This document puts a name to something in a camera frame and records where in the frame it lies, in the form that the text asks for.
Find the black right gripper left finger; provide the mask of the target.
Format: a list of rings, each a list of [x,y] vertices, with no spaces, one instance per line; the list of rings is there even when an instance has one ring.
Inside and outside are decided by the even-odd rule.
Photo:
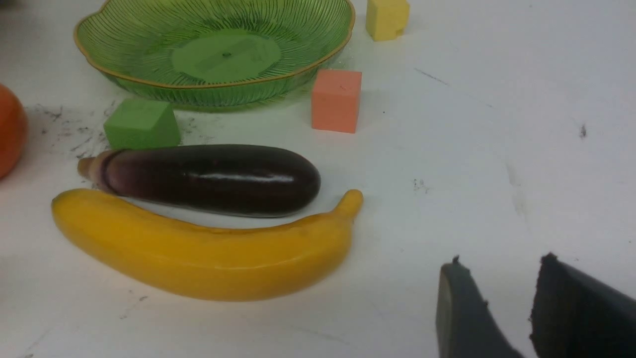
[[[436,333],[441,358],[520,358],[459,256],[439,271]]]

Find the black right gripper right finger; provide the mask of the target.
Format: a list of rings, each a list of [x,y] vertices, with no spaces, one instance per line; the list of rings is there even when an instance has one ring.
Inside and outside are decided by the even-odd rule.
[[[561,262],[541,258],[530,339],[539,358],[633,358],[633,298]]]

